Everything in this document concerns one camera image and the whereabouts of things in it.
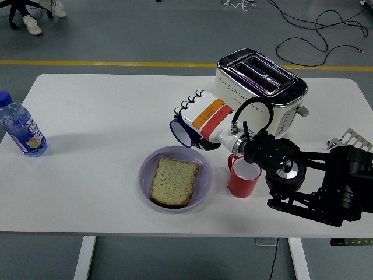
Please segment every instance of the toaster lever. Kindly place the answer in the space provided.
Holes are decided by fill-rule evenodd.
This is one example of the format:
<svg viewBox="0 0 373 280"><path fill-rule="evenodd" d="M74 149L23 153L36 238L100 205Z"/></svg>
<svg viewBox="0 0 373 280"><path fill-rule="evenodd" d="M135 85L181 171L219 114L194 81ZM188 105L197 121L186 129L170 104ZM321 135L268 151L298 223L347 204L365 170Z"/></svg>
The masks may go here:
<svg viewBox="0 0 373 280"><path fill-rule="evenodd" d="M301 115L302 117L306 117L309 115L309 111L306 107L300 107L298 110L297 110L297 113L299 115Z"/></svg>

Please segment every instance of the red mug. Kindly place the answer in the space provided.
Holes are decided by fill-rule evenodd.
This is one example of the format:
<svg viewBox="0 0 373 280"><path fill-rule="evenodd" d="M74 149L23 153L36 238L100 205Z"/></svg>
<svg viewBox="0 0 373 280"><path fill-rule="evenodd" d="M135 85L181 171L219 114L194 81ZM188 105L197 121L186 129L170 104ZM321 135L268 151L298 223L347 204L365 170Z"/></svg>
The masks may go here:
<svg viewBox="0 0 373 280"><path fill-rule="evenodd" d="M262 169L255 163L247 163L243 156L234 154L229 156L228 167L231 173L228 182L230 192L241 198L251 195Z"/></svg>

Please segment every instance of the chair wheel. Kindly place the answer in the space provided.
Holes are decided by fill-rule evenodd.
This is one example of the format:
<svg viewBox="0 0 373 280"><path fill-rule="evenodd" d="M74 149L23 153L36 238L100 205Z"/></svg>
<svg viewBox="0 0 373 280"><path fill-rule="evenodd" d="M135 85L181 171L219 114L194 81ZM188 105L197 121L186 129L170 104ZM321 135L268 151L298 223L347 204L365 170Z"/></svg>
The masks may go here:
<svg viewBox="0 0 373 280"><path fill-rule="evenodd" d="M10 27L11 27L13 30L16 30L16 29L17 29L17 25L16 25L14 22L11 22L11 23L10 23Z"/></svg>

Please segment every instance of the mug handle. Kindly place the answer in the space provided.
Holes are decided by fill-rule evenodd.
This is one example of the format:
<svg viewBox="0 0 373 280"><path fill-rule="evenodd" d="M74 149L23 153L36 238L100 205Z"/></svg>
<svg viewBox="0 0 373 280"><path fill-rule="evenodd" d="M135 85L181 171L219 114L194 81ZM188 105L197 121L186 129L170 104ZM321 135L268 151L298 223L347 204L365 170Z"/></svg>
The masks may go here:
<svg viewBox="0 0 373 280"><path fill-rule="evenodd" d="M233 163L234 163L237 159L239 159L239 158L240 158L239 156L237 156L237 155L235 155L235 154L233 154L233 153L229 156L229 158L228 158L228 168L229 168L229 172L231 172L231 170L232 170Z"/></svg>

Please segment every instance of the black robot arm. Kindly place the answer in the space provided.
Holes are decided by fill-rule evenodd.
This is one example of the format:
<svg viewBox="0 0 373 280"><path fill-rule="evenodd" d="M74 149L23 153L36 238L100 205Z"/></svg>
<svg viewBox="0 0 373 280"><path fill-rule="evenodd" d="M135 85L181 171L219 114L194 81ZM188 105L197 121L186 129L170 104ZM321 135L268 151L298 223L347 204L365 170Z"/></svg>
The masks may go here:
<svg viewBox="0 0 373 280"><path fill-rule="evenodd" d="M373 213L373 153L351 145L330 153L302 152L288 139L275 139L264 129L244 146L248 163L266 172L273 209L332 226L357 221L361 213ZM325 172L317 192L298 192L307 167Z"/></svg>

